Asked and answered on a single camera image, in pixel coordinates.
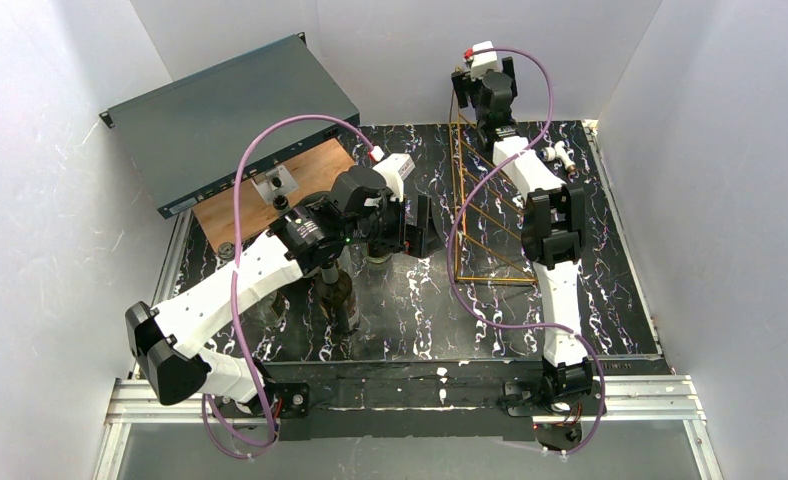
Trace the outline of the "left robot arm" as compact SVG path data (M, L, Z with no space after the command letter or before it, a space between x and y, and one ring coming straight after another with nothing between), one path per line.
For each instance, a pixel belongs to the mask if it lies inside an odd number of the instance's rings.
M424 259L443 243L437 202L416 198L414 219L398 171L353 166L328 191L310 194L279 216L233 261L183 294L125 312L129 349L160 404L196 393L253 406L271 398L275 383L252 358L207 349L224 325L280 288L334 265L349 245L375 255Z

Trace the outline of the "clear tall glass bottle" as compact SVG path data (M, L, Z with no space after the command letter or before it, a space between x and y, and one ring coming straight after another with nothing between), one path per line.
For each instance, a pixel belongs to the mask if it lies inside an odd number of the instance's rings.
M366 244L365 256L370 263L382 264L388 261L395 253L399 253L401 247L399 240L375 240Z

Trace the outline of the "dark brown wine bottle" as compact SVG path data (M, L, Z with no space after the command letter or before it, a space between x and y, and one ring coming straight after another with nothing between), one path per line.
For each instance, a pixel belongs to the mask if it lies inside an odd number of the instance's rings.
M325 264L314 277L319 305L333 334L353 335L359 326L357 296L350 274L336 261Z

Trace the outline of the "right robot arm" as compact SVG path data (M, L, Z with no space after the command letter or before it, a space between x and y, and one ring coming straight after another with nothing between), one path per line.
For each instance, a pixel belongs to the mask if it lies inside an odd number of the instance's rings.
M593 367L582 341L578 270L585 244L582 189L556 176L539 159L512 116L517 85L512 58L499 59L488 44L465 54L465 68L451 80L460 107L473 108L482 149L524 200L520 240L541 293L546 324L543 373L533 386L508 394L513 408L534 404L547 411L580 412L590 394Z

